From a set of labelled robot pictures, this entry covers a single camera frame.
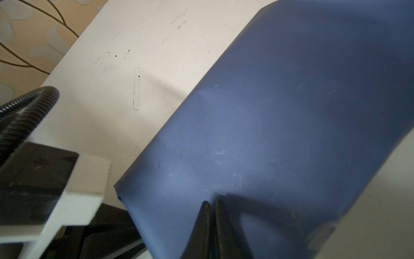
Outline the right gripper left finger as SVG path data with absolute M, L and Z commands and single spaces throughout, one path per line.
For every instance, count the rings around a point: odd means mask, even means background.
M 210 253 L 210 204 L 204 201 L 199 210 L 188 244 L 181 259 L 208 259 Z

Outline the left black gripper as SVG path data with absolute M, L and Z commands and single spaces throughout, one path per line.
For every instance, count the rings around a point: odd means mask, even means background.
M 136 259 L 147 250 L 129 213 L 102 204 L 87 226 L 68 226 L 43 259 Z

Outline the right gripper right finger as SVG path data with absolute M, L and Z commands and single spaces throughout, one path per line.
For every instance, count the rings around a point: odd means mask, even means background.
M 225 203 L 221 199 L 217 199 L 215 205 L 216 258 L 244 259 Z

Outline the light blue wrapping paper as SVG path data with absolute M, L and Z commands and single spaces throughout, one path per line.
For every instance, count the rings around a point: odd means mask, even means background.
M 414 127 L 413 1 L 263 7 L 115 184 L 155 259 L 215 201 L 245 259 L 311 259 Z

